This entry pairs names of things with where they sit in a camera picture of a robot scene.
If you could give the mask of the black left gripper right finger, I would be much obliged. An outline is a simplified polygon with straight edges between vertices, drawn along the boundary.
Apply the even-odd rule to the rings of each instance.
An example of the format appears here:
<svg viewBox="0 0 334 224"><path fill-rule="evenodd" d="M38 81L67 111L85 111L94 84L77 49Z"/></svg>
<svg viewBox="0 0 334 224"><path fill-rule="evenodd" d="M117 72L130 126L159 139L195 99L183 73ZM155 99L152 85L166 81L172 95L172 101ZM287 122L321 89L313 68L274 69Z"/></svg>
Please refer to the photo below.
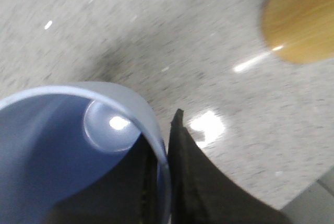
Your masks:
<svg viewBox="0 0 334 224"><path fill-rule="evenodd" d="M172 223L290 223L235 184L201 151L183 125L183 110L171 122L168 162Z"/></svg>

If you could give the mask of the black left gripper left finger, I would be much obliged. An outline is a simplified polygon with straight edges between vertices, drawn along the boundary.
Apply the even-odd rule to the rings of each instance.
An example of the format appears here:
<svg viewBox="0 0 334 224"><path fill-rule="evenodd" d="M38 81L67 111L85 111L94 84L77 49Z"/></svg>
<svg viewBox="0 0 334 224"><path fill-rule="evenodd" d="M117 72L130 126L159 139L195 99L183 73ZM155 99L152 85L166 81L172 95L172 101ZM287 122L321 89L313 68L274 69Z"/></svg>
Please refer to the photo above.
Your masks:
<svg viewBox="0 0 334 224"><path fill-rule="evenodd" d="M58 203L52 223L158 223L157 159L145 137L101 179Z"/></svg>

